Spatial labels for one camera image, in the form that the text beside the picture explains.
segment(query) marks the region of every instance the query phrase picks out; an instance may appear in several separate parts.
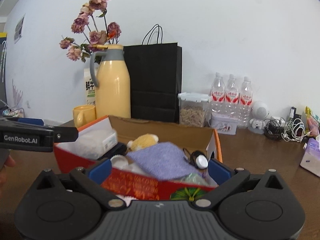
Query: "yellow mug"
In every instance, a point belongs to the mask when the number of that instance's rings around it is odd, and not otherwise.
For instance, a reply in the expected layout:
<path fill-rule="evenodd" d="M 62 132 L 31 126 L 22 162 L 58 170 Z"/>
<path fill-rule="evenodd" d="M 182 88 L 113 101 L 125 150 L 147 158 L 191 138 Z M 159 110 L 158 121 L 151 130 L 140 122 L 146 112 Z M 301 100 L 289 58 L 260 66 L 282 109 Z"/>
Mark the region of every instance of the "yellow mug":
<path fill-rule="evenodd" d="M 73 109 L 73 122 L 77 128 L 97 119 L 93 105 L 77 106 Z"/>

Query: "stuffed toy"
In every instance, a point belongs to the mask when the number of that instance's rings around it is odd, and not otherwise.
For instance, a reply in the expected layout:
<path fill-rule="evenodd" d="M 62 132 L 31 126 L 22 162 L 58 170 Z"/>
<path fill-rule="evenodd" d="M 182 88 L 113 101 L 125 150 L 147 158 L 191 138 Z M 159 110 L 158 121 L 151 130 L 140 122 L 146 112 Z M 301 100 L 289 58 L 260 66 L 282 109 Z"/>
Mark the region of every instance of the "stuffed toy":
<path fill-rule="evenodd" d="M 131 151 L 138 151 L 138 150 L 142 150 L 144 148 L 150 147 L 152 145 L 155 145 L 158 143 L 158 141 L 159 141 L 158 136 L 147 133 L 139 136 L 134 141 L 128 142 L 127 147 Z"/>

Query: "container lid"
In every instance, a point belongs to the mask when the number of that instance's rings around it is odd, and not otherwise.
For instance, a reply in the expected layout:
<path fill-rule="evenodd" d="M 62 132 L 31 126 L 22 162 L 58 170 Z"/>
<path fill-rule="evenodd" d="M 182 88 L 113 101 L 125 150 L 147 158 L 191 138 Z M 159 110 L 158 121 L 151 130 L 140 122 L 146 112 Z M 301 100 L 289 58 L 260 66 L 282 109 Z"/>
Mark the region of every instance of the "container lid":
<path fill-rule="evenodd" d="M 238 118 L 226 114 L 211 113 L 211 119 L 223 122 L 238 122 Z"/>
<path fill-rule="evenodd" d="M 199 169 L 203 170 L 208 167 L 208 160 L 204 155 L 201 154 L 196 158 L 196 164 Z"/>
<path fill-rule="evenodd" d="M 179 93 L 178 98 L 182 101 L 191 101 L 191 102 L 210 102 L 212 97 L 207 94 L 200 93 Z"/>

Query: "yellow thermos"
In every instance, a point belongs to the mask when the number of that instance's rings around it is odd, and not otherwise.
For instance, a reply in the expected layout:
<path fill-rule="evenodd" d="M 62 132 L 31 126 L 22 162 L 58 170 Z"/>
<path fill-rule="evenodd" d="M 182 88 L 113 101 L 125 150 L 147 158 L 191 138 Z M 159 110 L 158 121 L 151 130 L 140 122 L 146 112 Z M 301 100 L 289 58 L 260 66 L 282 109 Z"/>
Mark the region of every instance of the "yellow thermos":
<path fill-rule="evenodd" d="M 97 51 L 90 59 L 90 74 L 95 85 L 97 118 L 116 115 L 131 118 L 130 76 L 124 62 L 123 46 L 118 44 L 97 45 Z M 94 73 L 94 61 L 102 56 L 97 76 Z"/>

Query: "black paper bag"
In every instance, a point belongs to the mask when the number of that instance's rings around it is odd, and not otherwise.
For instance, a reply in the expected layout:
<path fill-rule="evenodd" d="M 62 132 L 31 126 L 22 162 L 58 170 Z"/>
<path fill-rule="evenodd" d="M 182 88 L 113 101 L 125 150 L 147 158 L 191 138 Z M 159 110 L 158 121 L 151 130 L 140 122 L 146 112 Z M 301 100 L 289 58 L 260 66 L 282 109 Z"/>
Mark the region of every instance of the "black paper bag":
<path fill-rule="evenodd" d="M 179 121 L 182 48 L 177 43 L 124 47 L 131 83 L 131 117 Z"/>

